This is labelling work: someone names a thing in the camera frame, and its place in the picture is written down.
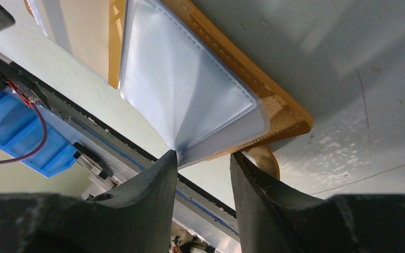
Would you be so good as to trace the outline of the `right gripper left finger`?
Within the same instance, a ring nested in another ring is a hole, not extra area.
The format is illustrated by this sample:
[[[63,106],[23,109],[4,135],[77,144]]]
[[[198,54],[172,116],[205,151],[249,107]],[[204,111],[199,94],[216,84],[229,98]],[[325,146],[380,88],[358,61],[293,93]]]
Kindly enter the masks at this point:
[[[0,194],[0,252],[168,252],[177,155],[91,200]]]

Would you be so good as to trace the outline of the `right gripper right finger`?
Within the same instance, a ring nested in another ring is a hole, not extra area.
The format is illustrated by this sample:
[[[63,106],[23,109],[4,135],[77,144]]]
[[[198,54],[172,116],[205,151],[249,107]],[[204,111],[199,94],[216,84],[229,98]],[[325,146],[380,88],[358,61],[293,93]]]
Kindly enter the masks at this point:
[[[243,252],[405,252],[405,194],[319,199],[239,152],[230,174]]]

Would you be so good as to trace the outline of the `orange leather card holder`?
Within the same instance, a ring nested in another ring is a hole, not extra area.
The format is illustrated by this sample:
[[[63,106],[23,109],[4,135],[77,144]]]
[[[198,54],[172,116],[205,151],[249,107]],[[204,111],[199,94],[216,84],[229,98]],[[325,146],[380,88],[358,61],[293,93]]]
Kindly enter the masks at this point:
[[[106,83],[178,167],[244,151],[279,177],[270,144],[310,132],[312,117],[191,1],[109,2]]]

